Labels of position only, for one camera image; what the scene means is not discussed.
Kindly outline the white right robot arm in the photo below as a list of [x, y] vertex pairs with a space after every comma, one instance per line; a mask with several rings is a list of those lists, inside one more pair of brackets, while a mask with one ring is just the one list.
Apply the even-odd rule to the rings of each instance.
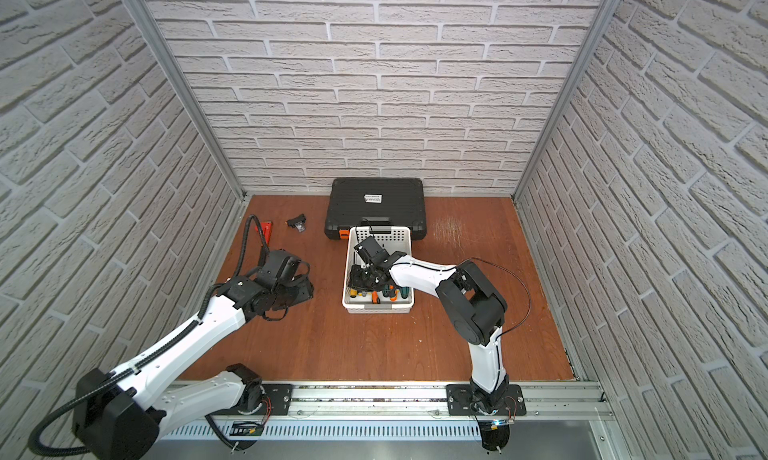
[[472, 409], [492, 414], [503, 403], [509, 377], [502, 342], [507, 302], [478, 267], [477, 258], [456, 265], [419, 260], [401, 251], [349, 268], [347, 286], [359, 292], [410, 288], [439, 299], [451, 325], [467, 341], [472, 362]]

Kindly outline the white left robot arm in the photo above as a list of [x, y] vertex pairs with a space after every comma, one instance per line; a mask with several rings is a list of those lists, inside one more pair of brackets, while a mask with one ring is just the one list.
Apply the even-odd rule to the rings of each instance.
[[261, 377], [242, 364], [179, 390], [170, 385], [230, 333], [269, 310], [311, 299], [308, 275], [260, 284], [246, 276], [213, 285], [197, 314], [136, 357], [109, 372], [94, 369], [75, 399], [46, 415], [27, 447], [44, 457], [91, 453], [99, 459], [140, 459], [166, 434], [199, 418], [234, 409], [271, 416], [274, 403]]

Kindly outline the white perforated plastic bin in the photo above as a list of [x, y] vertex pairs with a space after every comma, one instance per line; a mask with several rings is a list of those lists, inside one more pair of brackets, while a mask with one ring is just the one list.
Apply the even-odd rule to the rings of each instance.
[[355, 298], [355, 290], [347, 286], [347, 277], [352, 263], [364, 265], [354, 250], [354, 246], [366, 237], [374, 236], [378, 243], [389, 253], [402, 251], [412, 254], [411, 230], [404, 226], [355, 226], [349, 230], [345, 265], [344, 290], [342, 305], [350, 314], [407, 314], [415, 303], [415, 293], [410, 289], [410, 296], [403, 299], [400, 290], [397, 300], [391, 301], [383, 292], [378, 292], [381, 303], [372, 303], [371, 292], [367, 298]]

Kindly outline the small black clamp tool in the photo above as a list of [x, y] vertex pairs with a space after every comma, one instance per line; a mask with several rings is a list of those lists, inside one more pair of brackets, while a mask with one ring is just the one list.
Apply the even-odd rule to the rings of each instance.
[[295, 216], [294, 218], [290, 218], [286, 221], [286, 224], [296, 229], [298, 232], [304, 232], [306, 230], [306, 215], [305, 214], [299, 214], [298, 216]]

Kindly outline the red pipe wrench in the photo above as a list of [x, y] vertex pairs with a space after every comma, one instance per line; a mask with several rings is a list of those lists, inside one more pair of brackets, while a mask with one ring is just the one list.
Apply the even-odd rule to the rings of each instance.
[[271, 236], [272, 236], [272, 230], [273, 230], [273, 222], [272, 221], [262, 221], [260, 223], [261, 229], [264, 234], [264, 241], [265, 244], [270, 244]]

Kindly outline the black plastic tool case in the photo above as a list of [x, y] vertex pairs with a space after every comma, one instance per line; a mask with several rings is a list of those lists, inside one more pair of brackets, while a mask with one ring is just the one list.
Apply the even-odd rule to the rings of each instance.
[[340, 177], [332, 182], [325, 235], [340, 240], [355, 226], [399, 226], [427, 235], [424, 186], [416, 177]]

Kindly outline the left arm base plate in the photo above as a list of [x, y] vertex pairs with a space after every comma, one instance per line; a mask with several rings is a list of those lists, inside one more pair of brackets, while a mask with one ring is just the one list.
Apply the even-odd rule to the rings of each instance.
[[287, 416], [294, 385], [290, 383], [255, 383], [245, 387], [240, 399], [230, 409], [241, 415]]

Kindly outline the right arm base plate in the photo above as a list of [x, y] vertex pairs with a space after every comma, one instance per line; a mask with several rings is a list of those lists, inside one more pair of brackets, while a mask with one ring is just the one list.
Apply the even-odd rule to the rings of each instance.
[[450, 416], [493, 416], [508, 418], [525, 416], [527, 407], [518, 384], [502, 384], [487, 393], [474, 384], [448, 384], [446, 386]]

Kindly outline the aluminium front rail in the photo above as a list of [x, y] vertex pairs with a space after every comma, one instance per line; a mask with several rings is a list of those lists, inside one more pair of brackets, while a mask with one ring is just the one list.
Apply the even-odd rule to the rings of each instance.
[[469, 407], [469, 388], [452, 382], [278, 381], [264, 386], [271, 405], [213, 419], [230, 441], [473, 441], [528, 421], [595, 426], [614, 413], [596, 382], [522, 382], [496, 412]]

